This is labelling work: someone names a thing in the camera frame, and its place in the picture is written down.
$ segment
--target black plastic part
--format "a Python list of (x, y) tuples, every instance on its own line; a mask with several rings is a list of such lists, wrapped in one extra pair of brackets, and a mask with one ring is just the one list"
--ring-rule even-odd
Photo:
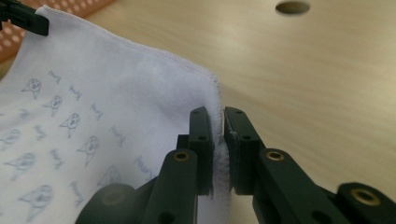
[(385, 194), (360, 183), (338, 188), (335, 204), (356, 224), (396, 224), (396, 204)]
[(178, 135), (176, 148), (189, 148), (189, 135), (188, 134), (179, 134)]
[(281, 223), (281, 217), (259, 178), (253, 195), (253, 209), (260, 224)]
[(259, 155), (257, 171), (282, 223), (349, 223), (288, 153), (263, 149)]
[(141, 224), (196, 224), (196, 193), (196, 154), (187, 149), (169, 152)]
[(198, 195), (213, 192), (213, 144), (212, 128), (204, 107), (190, 113), (189, 147), (198, 157)]
[(112, 184), (97, 191), (81, 211), (76, 224), (134, 223), (134, 189)]
[(0, 0), (1, 21), (11, 20), (11, 23), (35, 33), (48, 35), (50, 22), (47, 18), (35, 14), (35, 10), (15, 0)]
[(257, 176), (254, 163), (265, 145), (245, 112), (226, 107), (224, 115), (224, 138), (230, 157), (230, 188), (233, 187), (239, 195), (252, 195)]

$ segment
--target screw hole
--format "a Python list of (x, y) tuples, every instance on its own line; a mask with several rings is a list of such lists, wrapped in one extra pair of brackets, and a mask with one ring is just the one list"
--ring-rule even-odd
[(311, 6), (305, 2), (282, 2), (276, 6), (276, 11), (287, 15), (301, 15), (309, 11)]
[(312, 212), (312, 218), (320, 224), (331, 224), (332, 219), (325, 213), (314, 211)]
[(159, 224), (171, 224), (175, 221), (175, 216), (170, 212), (162, 212), (158, 216)]
[(176, 161), (187, 161), (189, 158), (190, 158), (190, 156), (186, 152), (178, 152), (174, 156), (174, 159)]

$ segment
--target wooden table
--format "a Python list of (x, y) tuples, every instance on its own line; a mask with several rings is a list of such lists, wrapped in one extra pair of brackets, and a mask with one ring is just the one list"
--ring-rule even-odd
[[(396, 200), (396, 2), (307, 1), (285, 16), (276, 0), (117, 0), (89, 20), (215, 72), (224, 105), (318, 185)], [(250, 197), (233, 197), (231, 223), (257, 223)]]

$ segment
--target white cloth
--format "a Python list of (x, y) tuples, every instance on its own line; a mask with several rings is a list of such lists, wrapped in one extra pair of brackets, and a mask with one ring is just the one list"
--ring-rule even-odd
[(0, 83), (0, 223), (74, 223), (104, 185), (156, 176), (190, 111), (205, 106), (216, 144), (214, 198), (198, 222), (228, 222), (227, 150), (215, 76), (49, 7), (49, 36), (26, 34)]

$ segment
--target printed cartoon pattern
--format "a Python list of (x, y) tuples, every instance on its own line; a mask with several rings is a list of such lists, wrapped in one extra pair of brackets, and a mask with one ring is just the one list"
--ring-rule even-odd
[(80, 148), (79, 152), (84, 152), (87, 156), (85, 158), (85, 166), (87, 166), (92, 158), (95, 156), (95, 152), (99, 148), (99, 140), (95, 136), (91, 136), (90, 139)]
[(43, 212), (52, 201), (52, 198), (52, 187), (48, 185), (42, 185), (37, 189), (20, 197), (20, 201), (30, 204), (30, 210), (26, 222), (32, 221), (41, 212)]
[(0, 136), (0, 142), (3, 142), (1, 146), (1, 150), (4, 151), (7, 149), (7, 146), (10, 146), (18, 141), (21, 137), (21, 132), (17, 129), (13, 129), (7, 133), (4, 133)]
[(79, 192), (78, 190), (78, 186), (77, 186), (78, 182), (77, 181), (73, 181), (70, 184), (70, 187), (72, 188), (74, 194), (76, 195), (76, 199), (75, 199), (75, 207), (78, 207), (82, 202), (84, 202), (84, 198), (82, 197), (82, 194)]
[(56, 95), (48, 104), (43, 105), (44, 107), (48, 107), (51, 109), (51, 115), (54, 117), (56, 112), (59, 109), (59, 106), (62, 104), (62, 97)]
[(68, 137), (71, 138), (73, 132), (76, 130), (79, 125), (79, 114), (72, 114), (67, 120), (64, 121), (60, 125), (60, 127), (64, 127), (68, 129)]
[(109, 184), (120, 183), (120, 182), (121, 182), (121, 176), (120, 176), (119, 171), (117, 170), (116, 167), (110, 166), (110, 168), (108, 168), (106, 174), (99, 181), (98, 186), (104, 187)]
[(55, 160), (55, 170), (59, 170), (59, 168), (64, 164), (64, 161), (59, 156), (58, 148), (52, 149), (49, 153)]
[(35, 155), (32, 153), (25, 153), (21, 157), (13, 161), (8, 161), (5, 165), (13, 166), (14, 175), (11, 180), (17, 180), (18, 176), (28, 171), (35, 164)]
[(35, 99), (41, 90), (41, 82), (38, 79), (32, 78), (29, 83), (21, 91), (30, 91)]

